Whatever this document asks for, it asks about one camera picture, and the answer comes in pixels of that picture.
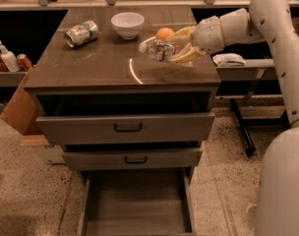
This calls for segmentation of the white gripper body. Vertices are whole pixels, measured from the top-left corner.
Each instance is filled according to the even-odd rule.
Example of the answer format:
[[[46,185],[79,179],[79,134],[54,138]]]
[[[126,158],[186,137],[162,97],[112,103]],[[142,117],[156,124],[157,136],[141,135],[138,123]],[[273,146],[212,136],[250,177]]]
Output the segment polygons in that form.
[[[201,20],[193,31],[193,43],[208,54],[222,51],[225,42],[219,17],[212,16]]]

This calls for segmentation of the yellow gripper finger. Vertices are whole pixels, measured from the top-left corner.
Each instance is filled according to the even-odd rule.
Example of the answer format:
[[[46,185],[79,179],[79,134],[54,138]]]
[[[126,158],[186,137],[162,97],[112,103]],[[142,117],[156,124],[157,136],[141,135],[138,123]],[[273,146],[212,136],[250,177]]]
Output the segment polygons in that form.
[[[173,35],[170,36],[170,40],[176,44],[195,44],[196,40],[195,40],[195,26],[188,26],[188,27],[184,27],[178,31],[176,31]]]
[[[205,55],[205,51],[197,46],[185,47],[178,54],[173,55],[169,62],[172,64],[189,64],[198,60],[201,56]]]

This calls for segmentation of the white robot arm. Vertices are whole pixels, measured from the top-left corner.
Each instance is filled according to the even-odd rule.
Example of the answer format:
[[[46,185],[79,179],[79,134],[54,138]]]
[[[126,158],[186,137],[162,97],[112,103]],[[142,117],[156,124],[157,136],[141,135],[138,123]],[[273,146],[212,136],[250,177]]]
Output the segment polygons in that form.
[[[202,20],[168,39],[184,47],[171,58],[174,64],[235,43],[268,44],[290,128],[269,144],[263,158],[256,236],[299,236],[299,35],[288,0],[251,0],[247,10]]]

